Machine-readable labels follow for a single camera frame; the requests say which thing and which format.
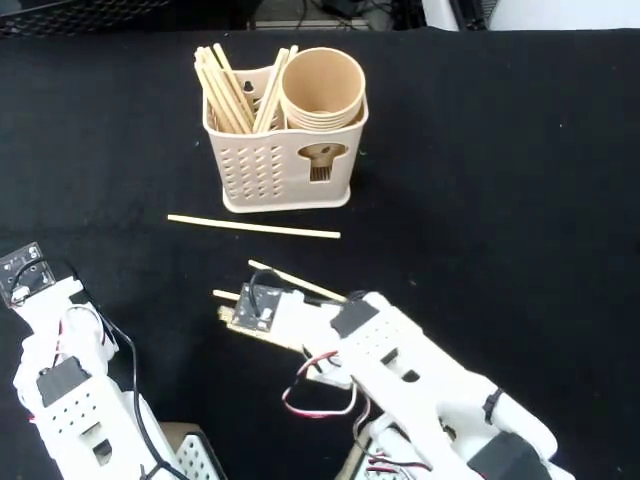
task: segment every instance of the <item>chopstick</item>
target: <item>chopstick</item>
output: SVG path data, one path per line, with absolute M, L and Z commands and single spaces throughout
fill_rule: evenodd
M 272 268 L 269 265 L 265 265 L 264 263 L 256 262 L 255 260 L 249 260 L 248 263 L 250 267 L 255 268 L 256 270 L 273 270 L 284 281 L 289 282 L 292 285 L 305 288 L 310 292 L 317 293 L 318 295 L 322 295 L 323 297 L 330 298 L 331 300 L 335 300 L 341 303 L 347 301 L 347 297 L 343 297 L 338 293 L 327 290 L 326 288 L 320 287 L 311 282 L 307 282 L 306 280 L 303 280 L 301 278 L 294 277 L 293 275 L 285 273 L 282 270 L 276 270 L 275 268 Z
M 298 46 L 291 50 L 278 50 L 276 61 L 271 69 L 267 86 L 257 113 L 254 114 L 251 95 L 243 91 L 224 50 L 219 43 L 210 47 L 199 47 L 195 52 L 195 70 L 209 101 L 219 128 L 223 132 L 236 134 L 265 133 L 271 128 L 271 122 L 280 102 L 279 79 L 284 67 L 298 53 Z
M 267 126 L 265 126 L 265 118 L 267 114 L 267 109 L 270 108 L 271 96 L 274 89 L 277 90 L 277 79 L 280 76 L 280 70 L 286 63 L 286 59 L 289 55 L 289 50 L 286 48 L 281 48 L 278 51 L 278 56 L 276 57 L 276 63 L 274 63 L 273 68 L 271 69 L 271 75 L 269 75 L 269 81 L 267 82 L 267 88 L 262 96 L 262 101 L 260 102 L 260 108 L 258 109 L 258 114 L 256 115 L 256 121 L 253 124 L 253 133 L 261 133 L 264 131 Z
M 297 235 L 301 237 L 340 238 L 340 232 L 326 230 L 309 230 L 306 228 L 274 227 L 271 225 L 256 225 L 253 223 L 229 222 L 226 220 L 210 220 L 208 218 L 188 217 L 186 215 L 167 215 L 172 222 L 190 223 L 205 227 L 229 228 L 234 230 L 248 230 L 252 232 L 280 233 L 283 235 Z
M 206 59 L 205 67 L 209 70 L 209 72 L 215 78 L 215 81 L 218 84 L 220 91 L 222 92 L 222 96 L 224 101 L 229 108 L 230 115 L 233 116 L 232 123 L 235 120 L 240 128 L 237 129 L 236 133 L 251 133 L 251 127 L 249 126 L 249 122 L 247 121 L 247 117 L 244 112 L 242 112 L 238 107 L 238 101 L 235 98 L 235 95 L 229 88 L 229 84 L 227 83 L 224 73 L 216 60 L 216 57 L 213 55 L 211 48 L 203 48 L 201 50 L 203 52 L 204 58 Z
M 291 50 L 289 50 L 289 54 L 284 59 L 284 63 L 282 67 L 277 73 L 275 85 L 271 92 L 271 96 L 268 99 L 269 101 L 267 103 L 267 108 L 265 109 L 263 123 L 260 126 L 260 129 L 258 130 L 259 132 L 266 132 L 271 127 L 271 121 L 273 120 L 273 116 L 275 115 L 276 109 L 278 108 L 278 104 L 280 103 L 280 77 L 282 76 L 285 65 L 289 63 L 293 59 L 293 57 L 296 56 L 297 53 L 298 53 L 298 46 L 293 45 L 291 47 Z
M 227 60 L 227 56 L 224 54 L 224 50 L 222 50 L 222 47 L 220 46 L 219 43 L 214 43 L 213 44 L 213 51 L 216 53 L 216 56 L 218 57 L 218 61 L 220 62 L 220 66 L 222 67 L 222 70 L 224 71 L 227 80 L 229 82 L 229 84 L 231 85 L 231 88 L 233 89 L 233 91 L 236 94 L 236 97 L 238 98 L 238 100 L 240 101 L 240 106 L 242 107 L 242 109 L 244 110 L 244 113 L 246 114 L 247 120 L 249 120 L 249 123 L 251 125 L 253 125 L 253 122 L 255 121 L 255 115 L 253 113 L 253 109 L 249 106 L 249 103 L 247 102 L 247 99 L 245 98 L 245 95 L 242 91 L 242 88 L 240 87 L 240 84 L 238 83 L 238 79 L 236 78 L 235 74 L 233 73 L 233 69 L 231 68 L 231 65 L 229 64 L 229 60 Z

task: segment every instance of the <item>circuit board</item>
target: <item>circuit board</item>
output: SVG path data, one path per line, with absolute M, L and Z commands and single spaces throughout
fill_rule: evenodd
M 55 283 L 47 262 L 34 263 L 15 281 L 20 269 L 41 258 L 42 250 L 37 242 L 33 242 L 0 259 L 0 294 L 8 307 L 15 303 L 14 294 L 17 296 L 19 293 L 24 300 Z

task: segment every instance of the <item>black surface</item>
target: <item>black surface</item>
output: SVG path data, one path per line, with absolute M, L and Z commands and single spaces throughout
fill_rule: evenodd
M 235 216 L 201 126 L 197 45 L 238 67 L 330 45 L 367 73 L 344 208 Z M 556 432 L 580 479 L 638 478 L 640 33 L 111 36 L 0 43 L 0 252 L 69 257 L 138 342 L 161 420 L 199 423 L 230 478 L 328 479 L 352 419 L 292 417 L 300 356 L 228 331 L 212 288 L 253 257 L 378 289 Z M 341 230 L 305 239 L 168 212 Z M 11 385 L 27 326 L 0 313 L 3 478 L 55 478 Z M 128 384 L 128 355 L 110 371 Z M 320 389 L 318 408 L 340 392 Z

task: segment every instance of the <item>cup rim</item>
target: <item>cup rim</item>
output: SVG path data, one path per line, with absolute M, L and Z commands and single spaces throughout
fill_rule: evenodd
M 298 58 L 300 58 L 301 56 L 305 55 L 305 54 L 309 54 L 310 52 L 318 52 L 318 51 L 324 51 L 324 52 L 331 52 L 331 53 L 335 53 L 338 55 L 341 55 L 342 57 L 346 58 L 349 62 L 351 62 L 357 72 L 358 72 L 358 76 L 360 77 L 360 91 L 358 92 L 358 95 L 356 96 L 356 98 L 349 104 L 347 105 L 345 108 L 338 110 L 337 112 L 331 112 L 331 113 L 314 113 L 314 112 L 307 112 L 306 110 L 301 109 L 300 107 L 298 107 L 296 104 L 294 104 L 291 100 L 289 100 L 289 97 L 287 97 L 287 94 L 284 91 L 283 85 L 284 85 L 284 77 L 287 73 L 287 68 L 289 68 L 290 65 L 292 65 Z M 366 90 L 366 86 L 367 86 L 367 79 L 364 75 L 364 71 L 362 70 L 362 67 L 360 66 L 360 64 L 356 61 L 355 58 L 353 58 L 351 55 L 343 52 L 342 50 L 337 50 L 335 48 L 329 48 L 329 47 L 314 47 L 314 48 L 308 48 L 306 50 L 302 50 L 301 52 L 299 52 L 294 58 L 293 60 L 291 60 L 290 62 L 288 62 L 285 66 L 284 69 L 282 71 L 282 75 L 280 75 L 280 80 L 279 80 L 279 90 L 280 90 L 280 95 L 282 96 L 282 100 L 284 100 L 283 103 L 286 103 L 288 107 L 291 107 L 292 110 L 295 110 L 296 112 L 299 112 L 300 114 L 302 114 L 303 116 L 311 116 L 311 118 L 315 118 L 315 119 L 333 119 L 335 117 L 343 117 L 345 116 L 350 110 L 354 109 L 356 106 L 358 106 L 360 103 L 362 103 L 362 99 L 364 98 L 364 93 Z

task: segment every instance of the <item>cable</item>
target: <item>cable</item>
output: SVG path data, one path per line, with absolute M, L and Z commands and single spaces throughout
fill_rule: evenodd
M 18 281 L 20 280 L 20 277 L 24 274 L 24 272 L 26 272 L 30 267 L 34 265 L 37 265 L 43 262 L 53 261 L 53 260 L 54 259 L 52 258 L 48 259 L 46 257 L 41 257 L 23 265 L 16 273 L 13 279 L 13 282 L 11 284 L 11 298 L 13 299 L 14 290 L 18 284 Z M 97 314 L 102 319 L 102 322 L 104 323 L 104 325 L 106 325 L 108 328 L 116 332 L 116 334 L 131 349 L 131 357 L 132 357 L 132 363 L 133 363 L 132 365 L 133 413 L 136 419 L 136 423 L 138 424 L 138 429 L 140 430 L 140 435 L 142 436 L 142 440 L 144 441 L 144 444 L 149 450 L 149 453 L 151 454 L 151 456 L 153 457 L 154 461 L 157 464 L 151 470 L 151 472 L 149 472 L 149 474 L 147 475 L 145 475 L 144 470 L 142 470 L 142 475 L 140 477 L 140 480 L 150 480 L 153 477 L 153 475 L 155 475 L 160 469 L 166 470 L 171 475 L 176 477 L 178 480 L 189 480 L 187 476 L 185 476 L 182 472 L 178 471 L 176 468 L 173 467 L 173 465 L 171 465 L 170 463 L 168 463 L 166 460 L 162 458 L 162 455 L 160 455 L 160 452 L 158 452 L 158 449 L 155 447 L 155 445 L 151 441 L 149 432 L 147 431 L 147 428 L 144 425 L 144 421 L 142 420 L 142 413 L 140 412 L 140 391 L 138 390 L 138 351 L 136 349 L 135 343 L 133 342 L 133 340 L 131 340 L 131 338 L 126 333 L 124 333 L 124 331 L 120 327 L 118 327 L 105 315 L 105 313 L 102 311 L 102 308 L 100 307 L 100 304 L 96 302 L 93 295 L 91 295 L 91 292 L 87 288 L 87 284 L 80 278 L 80 275 L 78 275 L 78 271 L 73 267 L 73 265 L 66 259 L 56 258 L 55 261 L 65 264 L 67 268 L 71 271 L 73 278 L 75 278 L 76 280 L 80 281 L 80 283 L 82 283 L 87 299 L 89 300 L 89 302 L 91 302 L 91 304 L 93 305 L 93 308 L 95 308 Z
M 396 467 L 408 467 L 408 468 L 424 468 L 425 470 L 431 471 L 431 469 L 424 463 L 421 462 L 396 462 L 382 455 L 375 455 L 360 443 L 360 426 L 367 419 L 369 414 L 371 413 L 371 399 L 368 395 L 365 395 L 365 407 L 362 413 L 356 418 L 356 421 L 353 423 L 352 433 L 353 433 L 353 441 L 355 445 L 362 450 L 362 452 L 368 457 L 372 458 L 376 462 L 386 463 L 388 465 L 394 465 Z
M 297 385 L 300 378 L 304 377 L 304 374 L 307 372 L 309 368 L 313 367 L 314 365 L 317 365 L 318 362 L 321 362 L 322 360 L 329 360 L 331 357 L 334 357 L 337 354 L 338 354 L 337 351 L 323 353 L 321 355 L 317 355 L 315 357 L 308 359 L 304 364 L 302 364 L 302 366 L 296 372 L 296 378 L 293 384 L 282 393 L 282 402 L 284 403 L 284 406 L 287 408 L 287 410 L 289 410 L 290 412 L 298 416 L 306 417 L 306 418 L 314 418 L 314 419 L 347 415 L 348 413 L 353 411 L 356 405 L 356 400 L 358 398 L 358 387 L 355 383 L 353 384 L 353 387 L 351 389 L 351 401 L 342 410 L 303 410 L 300 408 L 293 407 L 289 404 L 289 402 L 287 402 L 287 398 L 289 397 L 291 390 L 293 390 L 293 387 Z
M 14 292 L 16 290 L 16 287 L 18 286 L 18 282 L 20 281 L 20 278 L 22 278 L 22 275 L 24 275 L 25 272 L 27 270 L 29 270 L 31 267 L 35 267 L 36 265 L 38 265 L 40 263 L 44 263 L 44 262 L 47 262 L 47 263 L 49 263 L 49 262 L 62 263 L 63 265 L 65 265 L 69 269 L 69 271 L 71 271 L 71 275 L 73 276 L 73 278 L 76 278 L 76 279 L 78 278 L 78 272 L 76 271 L 76 269 L 73 267 L 73 265 L 71 265 L 69 260 L 66 260 L 64 258 L 40 257 L 40 258 L 37 258 L 35 260 L 32 260 L 31 262 L 27 262 L 22 267 L 20 267 L 18 269 L 18 272 L 13 277 L 13 282 L 11 282 L 11 289 L 9 290 L 9 292 L 10 292 L 11 303 L 13 305 L 16 305 L 16 303 L 13 302 L 13 294 L 14 294 Z
M 300 30 L 300 27 L 304 23 L 307 18 L 307 11 L 309 10 L 309 4 L 307 0 L 302 0 L 302 15 L 300 15 L 300 20 L 298 20 L 298 25 L 296 25 L 296 30 Z
M 251 308 L 253 309 L 253 314 L 256 318 L 262 318 L 262 312 L 260 308 L 258 308 L 258 302 L 256 301 L 256 280 L 260 277 L 270 276 L 272 278 L 277 278 L 278 282 L 282 284 L 283 280 L 276 272 L 271 269 L 265 270 L 256 270 L 255 273 L 251 276 L 251 280 L 249 280 L 249 303 L 251 304 Z
M 40 263 L 51 263 L 51 262 L 56 262 L 56 263 L 60 263 L 62 265 L 64 265 L 65 267 L 67 267 L 67 269 L 71 272 L 71 276 L 76 279 L 76 280 L 80 280 L 80 275 L 78 275 L 78 271 L 76 270 L 76 268 L 71 264 L 71 262 L 69 260 L 67 260 L 66 258 L 59 258 L 59 257 L 45 257 L 42 256 L 40 258 L 37 258 L 35 260 L 32 260 L 30 262 L 25 263 L 22 267 L 20 267 L 18 269 L 18 271 L 16 272 L 15 276 L 13 277 L 13 282 L 11 282 L 11 289 L 9 290 L 9 298 L 11 303 L 14 306 L 19 306 L 20 302 L 14 302 L 13 301 L 13 295 L 15 293 L 16 287 L 18 286 L 18 283 L 20 282 L 20 279 L 22 278 L 22 276 L 25 274 L 25 272 L 27 270 L 29 270 L 31 267 L 34 267 L 36 265 L 39 265 Z M 111 334 L 111 331 L 108 329 L 104 329 L 104 323 L 103 323 L 103 330 L 102 330 L 103 334 L 106 335 L 107 337 L 109 337 L 109 340 L 111 340 L 113 343 L 115 343 L 115 339 L 113 338 L 113 335 Z M 102 338 L 102 344 L 104 345 L 105 342 L 105 338 L 103 336 Z
M 136 423 L 138 424 L 138 429 L 140 430 L 140 435 L 142 435 L 142 440 L 144 441 L 147 449 L 149 450 L 149 453 L 151 453 L 151 456 L 157 463 L 156 465 L 157 469 L 156 467 L 154 467 L 154 469 L 151 471 L 153 473 L 150 472 L 149 475 L 143 476 L 142 479 L 150 480 L 159 469 L 164 469 L 179 480 L 189 480 L 186 475 L 184 475 L 182 472 L 175 469 L 173 465 L 171 465 L 165 459 L 162 458 L 162 455 L 160 455 L 160 452 L 158 452 L 158 449 L 151 441 L 149 432 L 147 432 L 147 428 L 145 427 L 144 421 L 142 420 L 142 413 L 140 412 L 140 391 L 138 390 L 138 351 L 136 349 L 135 343 L 126 333 L 124 333 L 124 331 L 122 331 L 122 329 L 120 329 L 120 327 L 118 327 L 115 323 L 113 323 L 104 314 L 98 302 L 95 301 L 95 298 L 93 297 L 93 295 L 91 295 L 91 292 L 89 292 L 89 289 L 87 288 L 85 282 L 83 282 L 79 277 L 77 278 L 78 280 L 80 280 L 82 285 L 84 285 L 84 291 L 87 295 L 87 298 L 89 299 L 93 307 L 96 309 L 96 312 L 98 312 L 98 315 L 102 317 L 102 320 L 107 324 L 107 326 L 109 326 L 109 328 L 111 328 L 114 332 L 116 332 L 118 336 L 122 340 L 124 340 L 124 342 L 131 349 L 131 357 L 132 357 L 132 363 L 133 363 L 133 366 L 132 366 L 133 413 L 136 418 Z

